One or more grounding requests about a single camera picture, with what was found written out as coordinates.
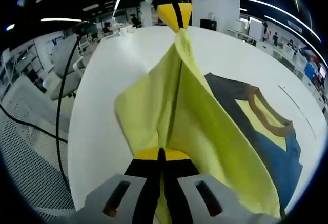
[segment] desk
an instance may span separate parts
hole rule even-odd
[[[327,123],[319,106],[303,83],[266,53],[219,32],[196,27],[188,31],[203,74],[212,72],[258,86],[271,106],[293,121],[303,170],[289,211],[324,150]],[[87,194],[113,174],[124,173],[130,164],[132,154],[116,120],[114,101],[161,60],[174,37],[168,27],[139,28],[102,39],[92,55],[77,92],[68,137],[68,172],[76,209],[84,206]]]

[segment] white table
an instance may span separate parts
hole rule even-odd
[[[293,121],[303,170],[288,212],[323,153],[327,123],[319,106],[304,84],[266,53],[215,31],[195,27],[188,31],[203,74],[212,72],[258,86],[272,107]],[[77,92],[68,138],[69,181],[77,209],[84,206],[87,194],[113,174],[124,173],[131,162],[132,154],[114,115],[114,101],[160,61],[174,36],[168,27],[140,28],[104,38],[92,55]]]

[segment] black cable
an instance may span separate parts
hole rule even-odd
[[[47,135],[50,136],[50,137],[56,138],[55,135],[53,135],[53,134],[47,132],[46,130],[44,130],[44,129],[38,127],[37,125],[31,124],[31,123],[27,123],[27,122],[22,121],[22,120],[18,120],[18,119],[16,119],[15,117],[11,116],[11,115],[5,110],[5,108],[4,108],[1,104],[0,104],[0,109],[4,112],[4,114],[5,114],[8,118],[12,119],[14,122],[19,123],[19,124],[22,124],[22,125],[25,125],[25,126],[33,127],[33,128],[35,128],[35,129],[37,129],[37,130],[39,130],[39,131],[41,131],[41,132],[47,134]],[[62,142],[64,142],[64,143],[67,143],[67,140],[65,140],[65,139],[63,139],[63,138],[59,138],[59,140],[62,141]]]
[[[61,172],[61,176],[63,177],[64,183],[68,189],[69,192],[71,192],[70,190],[70,186],[68,185],[66,176],[64,174],[63,171],[63,166],[62,166],[62,159],[60,157],[60,150],[59,150],[59,117],[60,117],[60,107],[62,105],[62,97],[63,97],[63,90],[64,90],[64,85],[65,85],[65,81],[66,81],[66,77],[67,77],[67,73],[68,73],[68,69],[70,66],[70,63],[72,61],[72,57],[74,54],[74,51],[78,45],[78,42],[80,41],[80,37],[77,36],[77,40],[73,46],[73,49],[71,51],[70,57],[68,58],[66,67],[65,67],[65,71],[64,71],[64,75],[63,75],[63,79],[61,81],[61,86],[60,86],[60,91],[59,91],[59,99],[58,99],[58,106],[57,106],[57,116],[56,116],[56,145],[57,145],[57,157],[58,157],[58,163],[59,163],[59,168],[60,168],[60,172]]]

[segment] cloth fold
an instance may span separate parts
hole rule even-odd
[[[195,65],[185,29],[179,30],[162,60],[118,96],[115,111],[134,154],[155,147],[180,150],[200,173],[233,189],[250,211],[279,218],[269,173],[213,96]],[[159,201],[158,217],[161,205]]]

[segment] ceiling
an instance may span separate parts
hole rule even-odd
[[[116,0],[42,0],[39,3],[36,3],[36,0],[25,0],[24,6],[17,5],[17,1],[18,0],[0,0],[2,15],[5,15],[0,18],[0,40],[2,42],[0,51],[8,46],[18,46],[31,38],[57,30],[67,29],[75,24],[73,22],[41,22],[41,18],[65,17],[89,20],[93,13],[112,11],[113,6],[109,6],[114,5]],[[141,0],[121,0],[119,8],[138,6],[140,1]],[[323,44],[319,44],[317,40],[314,40],[313,44],[316,48],[318,47],[321,50],[324,50],[323,48],[328,45],[328,35],[325,33],[328,32],[328,28],[326,26],[325,17],[322,16],[323,9],[319,6],[324,3],[324,0],[297,0],[299,9],[297,9],[295,0],[261,1],[288,11],[307,25],[312,23],[313,30],[323,41]],[[264,15],[267,14],[284,23],[287,20],[285,15],[266,6],[247,0],[240,0],[240,3],[241,7],[247,8],[248,13],[256,17],[264,18]],[[83,11],[83,8],[94,4],[99,4],[99,7],[93,10]],[[15,23],[15,28],[6,32],[4,29],[13,23]],[[311,41],[313,37],[307,35],[306,38]]]

